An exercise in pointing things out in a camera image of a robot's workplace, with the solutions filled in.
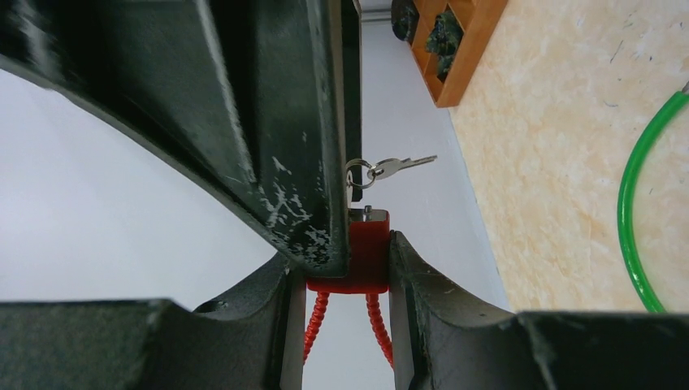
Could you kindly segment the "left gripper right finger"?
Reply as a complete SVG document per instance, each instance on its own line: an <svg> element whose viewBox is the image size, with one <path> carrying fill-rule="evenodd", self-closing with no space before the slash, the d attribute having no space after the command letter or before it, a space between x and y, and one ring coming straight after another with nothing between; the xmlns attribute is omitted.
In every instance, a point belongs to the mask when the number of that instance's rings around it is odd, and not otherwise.
<svg viewBox="0 0 689 390"><path fill-rule="evenodd" d="M390 242L398 389L685 389L685 314L527 311L481 300Z"/></svg>

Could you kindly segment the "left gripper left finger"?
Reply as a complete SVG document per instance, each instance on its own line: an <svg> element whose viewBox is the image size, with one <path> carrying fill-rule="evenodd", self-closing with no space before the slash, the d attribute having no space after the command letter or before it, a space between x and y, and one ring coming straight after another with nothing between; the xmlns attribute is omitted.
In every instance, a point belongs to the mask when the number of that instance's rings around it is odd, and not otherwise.
<svg viewBox="0 0 689 390"><path fill-rule="evenodd" d="M4 389L298 389L306 287L281 255L186 310L167 299L1 306Z"/></svg>

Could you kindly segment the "green cable lock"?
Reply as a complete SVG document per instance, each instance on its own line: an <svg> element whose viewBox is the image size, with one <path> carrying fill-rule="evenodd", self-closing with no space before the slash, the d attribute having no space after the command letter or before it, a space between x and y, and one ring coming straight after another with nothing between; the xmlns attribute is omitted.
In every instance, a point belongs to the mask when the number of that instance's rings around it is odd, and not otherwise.
<svg viewBox="0 0 689 390"><path fill-rule="evenodd" d="M675 92L652 117L632 148L620 179L617 194L617 237L626 272L644 308L650 313L665 313L666 308L650 283L635 239L634 201L636 187L648 155L665 128L688 106L688 86Z"/></svg>

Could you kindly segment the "silver key pair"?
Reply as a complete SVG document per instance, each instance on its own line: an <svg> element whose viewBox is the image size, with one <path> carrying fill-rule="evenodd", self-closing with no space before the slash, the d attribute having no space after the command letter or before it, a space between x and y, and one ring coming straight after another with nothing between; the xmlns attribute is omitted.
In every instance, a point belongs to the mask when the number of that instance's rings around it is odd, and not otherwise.
<svg viewBox="0 0 689 390"><path fill-rule="evenodd" d="M345 165L345 188L348 196L348 204L350 205L353 202L354 189L368 189L372 187L377 180L387 179L388 177L395 175L398 171L433 163L437 158L437 155L426 156L418 159L386 158L377 163L367 162L363 158L354 158L349 160ZM351 173L351 170L354 167L364 167L366 169L366 177L369 179L367 183L359 184L354 181L353 174Z"/></svg>

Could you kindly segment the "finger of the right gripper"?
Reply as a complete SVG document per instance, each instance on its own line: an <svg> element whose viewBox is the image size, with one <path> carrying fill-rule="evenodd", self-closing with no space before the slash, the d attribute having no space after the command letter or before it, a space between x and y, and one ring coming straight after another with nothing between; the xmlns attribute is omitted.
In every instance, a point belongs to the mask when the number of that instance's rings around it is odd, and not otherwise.
<svg viewBox="0 0 689 390"><path fill-rule="evenodd" d="M345 161L362 157L361 16L357 1L341 2Z"/></svg>
<svg viewBox="0 0 689 390"><path fill-rule="evenodd" d="M218 199L316 277L349 268L347 1L4 1L1 67Z"/></svg>

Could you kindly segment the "red cable padlock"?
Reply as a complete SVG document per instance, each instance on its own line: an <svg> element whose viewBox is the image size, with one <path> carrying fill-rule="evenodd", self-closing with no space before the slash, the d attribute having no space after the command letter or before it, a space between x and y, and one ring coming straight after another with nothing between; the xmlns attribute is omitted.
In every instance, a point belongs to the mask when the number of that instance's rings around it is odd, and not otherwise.
<svg viewBox="0 0 689 390"><path fill-rule="evenodd" d="M314 307L304 336L303 359L309 357L323 324L332 294L363 295L371 329L390 365L392 341L384 325L380 296L389 290L389 247L392 239L390 215L386 210L365 206L349 211L349 270L341 278L314 277L306 287L316 293Z"/></svg>

